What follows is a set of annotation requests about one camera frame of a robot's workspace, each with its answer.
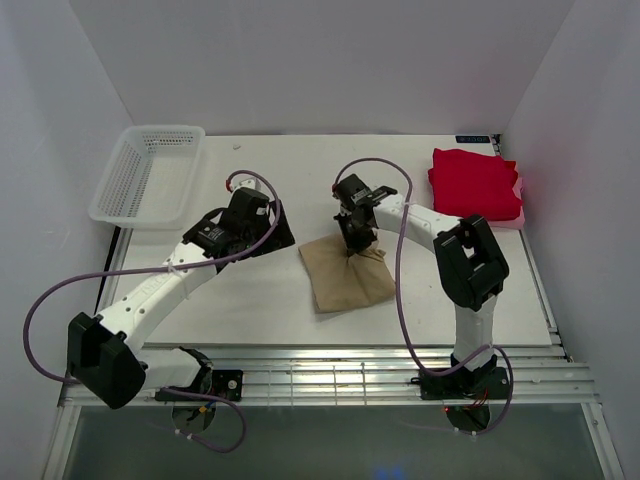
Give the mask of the beige t shirt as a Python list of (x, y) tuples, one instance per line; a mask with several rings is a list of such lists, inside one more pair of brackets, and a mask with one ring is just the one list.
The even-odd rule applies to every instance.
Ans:
[(339, 313), (371, 307), (395, 296), (395, 282), (377, 242), (349, 254), (340, 234), (298, 248), (311, 282), (317, 313)]

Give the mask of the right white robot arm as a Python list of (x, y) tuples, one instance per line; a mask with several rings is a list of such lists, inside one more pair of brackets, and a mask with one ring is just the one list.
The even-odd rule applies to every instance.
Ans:
[(349, 254), (372, 246), (379, 230), (398, 235), (434, 254), (443, 291), (454, 304), (455, 342), (451, 367), (424, 372), (422, 382), (474, 397), (497, 367), (493, 317), (509, 266), (484, 217), (458, 218), (412, 204), (397, 190), (369, 188), (357, 175), (336, 182), (332, 194), (340, 202), (335, 216)]

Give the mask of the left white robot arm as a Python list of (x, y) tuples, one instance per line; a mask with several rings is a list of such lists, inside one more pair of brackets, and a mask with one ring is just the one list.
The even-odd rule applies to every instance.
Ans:
[(230, 263), (290, 247), (295, 239), (280, 200), (237, 188), (229, 205), (205, 215), (189, 229), (162, 264), (121, 300), (95, 316), (76, 315), (69, 323), (69, 374), (119, 409), (142, 390), (169, 389), (201, 399), (213, 388), (213, 365), (201, 352), (178, 347), (144, 352), (148, 337), (200, 286)]

